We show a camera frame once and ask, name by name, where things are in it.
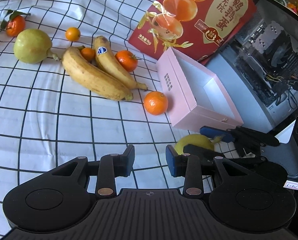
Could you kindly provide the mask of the green pear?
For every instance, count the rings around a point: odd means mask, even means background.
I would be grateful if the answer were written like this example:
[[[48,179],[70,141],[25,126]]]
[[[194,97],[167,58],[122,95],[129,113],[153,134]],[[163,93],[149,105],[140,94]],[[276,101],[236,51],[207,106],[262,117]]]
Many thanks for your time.
[[[51,51],[50,37],[40,29],[25,29],[17,37],[13,51],[15,57],[24,63],[36,64],[47,57],[59,61],[60,57]]]
[[[182,137],[175,145],[174,149],[178,153],[178,155],[182,155],[184,153],[184,147],[186,145],[194,145],[201,148],[205,148],[207,150],[214,150],[215,144],[219,143],[222,140],[223,136],[219,135],[210,140],[208,137],[201,134],[189,134],[185,137]]]

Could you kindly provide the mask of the mandarin orange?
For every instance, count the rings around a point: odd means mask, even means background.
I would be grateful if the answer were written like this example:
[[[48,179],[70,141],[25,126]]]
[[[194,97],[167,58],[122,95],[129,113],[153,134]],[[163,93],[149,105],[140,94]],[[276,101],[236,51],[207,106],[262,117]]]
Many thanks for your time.
[[[168,98],[162,92],[150,92],[144,97],[144,108],[151,115],[161,115],[167,111],[169,106]]]

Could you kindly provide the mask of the spotted banana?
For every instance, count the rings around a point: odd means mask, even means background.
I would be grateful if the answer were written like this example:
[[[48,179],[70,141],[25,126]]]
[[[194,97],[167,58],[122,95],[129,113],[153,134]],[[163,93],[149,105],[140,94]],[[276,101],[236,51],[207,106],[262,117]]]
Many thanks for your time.
[[[67,48],[61,62],[69,76],[88,90],[114,101],[133,100],[129,88],[86,61],[77,47]]]

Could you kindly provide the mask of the mandarin with green stem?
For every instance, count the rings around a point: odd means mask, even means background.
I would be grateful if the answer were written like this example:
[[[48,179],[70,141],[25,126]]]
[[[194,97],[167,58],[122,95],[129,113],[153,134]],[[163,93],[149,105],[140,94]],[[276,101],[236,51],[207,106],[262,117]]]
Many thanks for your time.
[[[127,72],[133,72],[137,68],[138,59],[129,50],[118,51],[115,54],[115,58]]]

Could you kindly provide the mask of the banana with blue sticker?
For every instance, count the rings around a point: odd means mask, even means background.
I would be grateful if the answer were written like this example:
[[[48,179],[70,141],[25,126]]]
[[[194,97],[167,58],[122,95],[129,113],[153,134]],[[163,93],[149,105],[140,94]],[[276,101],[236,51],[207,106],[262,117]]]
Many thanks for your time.
[[[135,79],[127,72],[115,58],[108,39],[104,36],[97,36],[93,40],[95,49],[95,61],[101,70],[118,79],[129,89],[147,90],[145,83],[136,82]]]

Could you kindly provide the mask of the small kumquat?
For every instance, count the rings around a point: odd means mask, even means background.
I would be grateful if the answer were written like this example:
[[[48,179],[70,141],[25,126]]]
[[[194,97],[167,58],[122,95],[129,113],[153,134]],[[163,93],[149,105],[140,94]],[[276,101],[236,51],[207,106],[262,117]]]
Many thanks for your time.
[[[80,53],[86,61],[91,62],[95,58],[95,51],[92,48],[83,48]]]
[[[68,41],[76,42],[80,39],[80,30],[76,27],[69,27],[65,32]]]

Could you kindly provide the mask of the leafy mandarin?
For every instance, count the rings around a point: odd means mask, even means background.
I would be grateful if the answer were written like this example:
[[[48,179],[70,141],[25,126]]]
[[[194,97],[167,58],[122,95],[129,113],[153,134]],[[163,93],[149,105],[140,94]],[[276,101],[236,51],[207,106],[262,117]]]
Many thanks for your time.
[[[10,37],[17,37],[25,29],[25,16],[30,15],[30,13],[8,9],[0,24],[0,29]]]

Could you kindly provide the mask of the pink cardboard box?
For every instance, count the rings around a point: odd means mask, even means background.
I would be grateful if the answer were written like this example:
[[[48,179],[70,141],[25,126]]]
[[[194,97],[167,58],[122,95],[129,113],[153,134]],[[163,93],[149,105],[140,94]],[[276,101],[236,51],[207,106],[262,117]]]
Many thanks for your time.
[[[161,55],[156,67],[173,127],[199,132],[203,126],[226,130],[243,125],[214,72],[173,48]]]

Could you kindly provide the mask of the checkered white tablecloth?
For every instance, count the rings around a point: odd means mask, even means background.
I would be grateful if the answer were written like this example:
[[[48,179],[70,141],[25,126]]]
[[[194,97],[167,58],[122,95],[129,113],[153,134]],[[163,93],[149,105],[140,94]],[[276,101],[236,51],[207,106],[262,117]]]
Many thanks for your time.
[[[78,44],[109,39],[113,51],[129,50],[138,59],[132,73],[149,91],[161,90],[154,59],[128,39],[154,0],[0,0],[0,19],[7,9],[28,13],[26,26],[41,29],[61,55],[72,43],[69,27],[81,32]],[[173,128],[166,114],[153,116],[143,107],[146,92],[133,91],[133,101],[111,101],[71,79],[52,58],[39,64],[19,62],[14,38],[0,30],[0,238],[9,230],[2,201],[14,187],[80,155],[98,160],[135,146],[131,175],[116,186],[137,189],[183,187],[167,168],[165,147],[188,131]]]

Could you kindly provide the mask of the red snack bag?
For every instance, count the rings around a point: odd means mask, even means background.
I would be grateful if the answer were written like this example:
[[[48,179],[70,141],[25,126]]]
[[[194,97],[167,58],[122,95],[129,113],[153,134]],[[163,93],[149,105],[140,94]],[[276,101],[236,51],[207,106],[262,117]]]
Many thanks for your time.
[[[255,12],[252,0],[155,0],[129,43],[155,59],[174,48],[203,61],[234,36]]]

